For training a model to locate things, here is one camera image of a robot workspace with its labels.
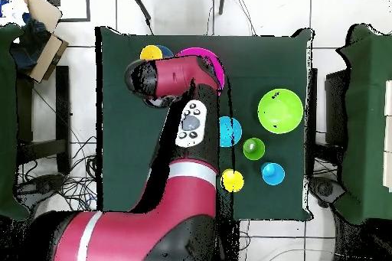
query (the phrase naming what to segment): yellow plate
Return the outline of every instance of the yellow plate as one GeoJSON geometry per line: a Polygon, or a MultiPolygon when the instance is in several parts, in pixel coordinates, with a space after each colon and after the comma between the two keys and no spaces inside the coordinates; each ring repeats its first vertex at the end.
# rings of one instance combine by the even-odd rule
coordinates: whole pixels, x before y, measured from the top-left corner
{"type": "Polygon", "coordinates": [[[141,60],[160,60],[162,58],[162,51],[154,45],[145,46],[140,53],[141,60]]]}

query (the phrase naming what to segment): cardboard box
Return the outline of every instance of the cardboard box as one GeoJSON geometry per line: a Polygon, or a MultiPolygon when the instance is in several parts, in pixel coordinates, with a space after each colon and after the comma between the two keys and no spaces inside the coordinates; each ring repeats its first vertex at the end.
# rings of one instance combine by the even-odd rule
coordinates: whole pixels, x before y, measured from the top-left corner
{"type": "Polygon", "coordinates": [[[62,13],[57,7],[51,5],[46,0],[24,1],[28,5],[31,17],[42,22],[45,25],[46,30],[52,34],[49,41],[46,43],[41,56],[38,58],[37,65],[26,73],[26,75],[32,77],[37,82],[41,82],[42,79],[49,79],[68,46],[68,43],[65,40],[56,37],[53,34],[62,13]]]}

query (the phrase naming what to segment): robot control buttons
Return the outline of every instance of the robot control buttons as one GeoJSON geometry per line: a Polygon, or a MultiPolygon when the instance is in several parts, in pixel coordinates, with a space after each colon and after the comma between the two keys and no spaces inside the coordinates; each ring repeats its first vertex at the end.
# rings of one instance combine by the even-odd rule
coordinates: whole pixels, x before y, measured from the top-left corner
{"type": "Polygon", "coordinates": [[[200,126],[200,120],[195,116],[186,116],[182,121],[182,130],[196,130],[200,126]]]}
{"type": "Polygon", "coordinates": [[[200,100],[191,100],[182,110],[175,144],[190,148],[203,142],[207,107],[200,100]]]}

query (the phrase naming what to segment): black joint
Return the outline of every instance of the black joint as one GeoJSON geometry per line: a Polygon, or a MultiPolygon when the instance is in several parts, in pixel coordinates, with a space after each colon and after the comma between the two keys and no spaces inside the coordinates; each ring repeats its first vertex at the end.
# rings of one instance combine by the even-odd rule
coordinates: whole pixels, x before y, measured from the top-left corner
{"type": "Polygon", "coordinates": [[[155,61],[136,60],[126,68],[126,86],[140,96],[155,96],[157,73],[155,61]]]}

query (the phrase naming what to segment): silver stripe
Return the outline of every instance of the silver stripe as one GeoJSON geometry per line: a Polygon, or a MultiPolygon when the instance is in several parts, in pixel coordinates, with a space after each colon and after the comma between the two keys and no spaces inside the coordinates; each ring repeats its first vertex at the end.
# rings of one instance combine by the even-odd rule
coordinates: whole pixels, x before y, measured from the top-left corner
{"type": "Polygon", "coordinates": [[[93,235],[93,230],[96,225],[96,222],[102,216],[101,211],[97,211],[93,217],[90,218],[89,223],[87,223],[84,228],[84,232],[80,239],[79,251],[77,252],[77,261],[86,261],[87,260],[87,248],[89,246],[89,242],[91,236],[93,235]]]}
{"type": "Polygon", "coordinates": [[[170,165],[168,179],[173,177],[196,177],[208,181],[216,188],[217,174],[206,165],[196,162],[177,162],[170,165]]]}
{"type": "Polygon", "coordinates": [[[148,181],[150,179],[150,175],[151,175],[151,168],[149,169],[149,174],[147,175],[147,180],[148,181]]]}

